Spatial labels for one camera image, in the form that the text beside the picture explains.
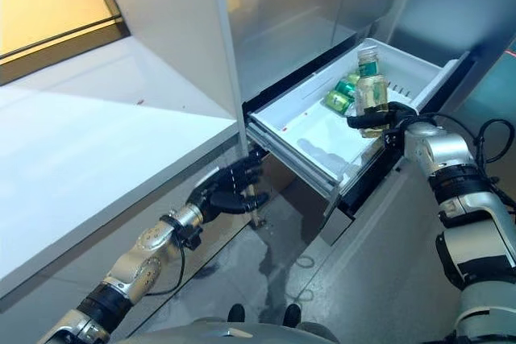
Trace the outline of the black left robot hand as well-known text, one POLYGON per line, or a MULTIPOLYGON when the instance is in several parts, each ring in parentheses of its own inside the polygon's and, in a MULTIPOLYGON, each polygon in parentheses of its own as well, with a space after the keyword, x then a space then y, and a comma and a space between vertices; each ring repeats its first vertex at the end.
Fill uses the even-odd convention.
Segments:
POLYGON ((264 205, 269 195, 256 193, 244 196, 249 186, 263 173, 259 152, 235 161, 207 177, 188 196, 186 203, 200 210, 203 223, 212 222, 221 213, 250 213, 264 205))

